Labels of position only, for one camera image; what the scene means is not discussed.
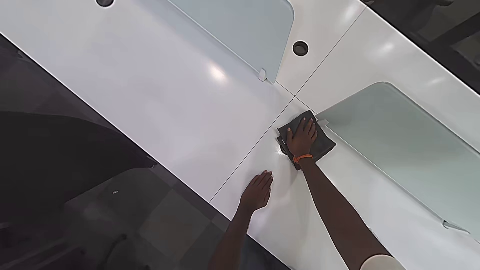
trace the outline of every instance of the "gray floor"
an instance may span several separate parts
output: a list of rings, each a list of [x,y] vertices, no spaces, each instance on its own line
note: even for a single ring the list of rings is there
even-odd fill
[[[0,110],[66,115],[115,129],[1,35]],[[0,224],[0,269],[64,269],[62,259],[76,262],[69,269],[97,269],[122,235],[104,269],[206,269],[228,224],[161,165],[133,169],[39,220]],[[55,263],[63,264],[46,267]],[[288,269],[250,237],[240,268]]]
[[[78,220],[69,237],[90,261],[99,262],[118,235],[127,235],[107,269],[206,269],[229,224],[160,165],[124,172],[69,201],[66,211]],[[247,236],[240,269],[288,268]]]

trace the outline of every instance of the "orange bracelet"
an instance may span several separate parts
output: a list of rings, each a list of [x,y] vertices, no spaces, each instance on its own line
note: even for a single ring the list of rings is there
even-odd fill
[[[312,155],[301,155],[298,158],[293,157],[293,162],[298,163],[300,161],[300,159],[302,159],[302,158],[312,158],[313,159],[313,156]]]

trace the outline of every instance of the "glass panel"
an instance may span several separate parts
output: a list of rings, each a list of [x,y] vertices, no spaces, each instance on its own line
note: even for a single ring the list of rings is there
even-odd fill
[[[287,0],[169,0],[274,82],[293,24]]]
[[[428,208],[480,239],[480,155],[388,83],[317,115]]]
[[[480,93],[479,0],[362,0]]]

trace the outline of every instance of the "microfiber cloth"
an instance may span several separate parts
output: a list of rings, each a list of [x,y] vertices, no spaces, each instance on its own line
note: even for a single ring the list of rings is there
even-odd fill
[[[293,132],[293,136],[295,136],[295,132],[297,131],[297,127],[300,124],[300,121],[305,117],[307,121],[312,118],[315,120],[315,116],[313,115],[311,110],[308,110],[292,121],[290,121],[288,124],[278,128],[278,132],[280,133],[280,136],[277,138],[278,143],[280,144],[280,148],[282,152],[288,156],[290,161],[293,163],[293,166],[295,166],[295,169],[300,170],[300,165],[297,163],[293,162],[293,155],[290,153],[287,147],[287,129],[291,128]],[[318,132],[317,138],[313,142],[312,146],[310,147],[310,154],[313,156],[313,161],[317,162],[321,157],[323,157],[326,153],[328,153],[330,150],[333,149],[333,147],[336,145],[335,142],[333,142],[330,138],[325,135],[325,132],[322,130],[322,128],[315,123],[315,129]]]

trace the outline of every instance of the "sleeve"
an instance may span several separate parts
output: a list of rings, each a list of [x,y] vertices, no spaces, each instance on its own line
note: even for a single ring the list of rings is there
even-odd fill
[[[368,258],[360,270],[405,270],[405,268],[394,257],[378,254]]]

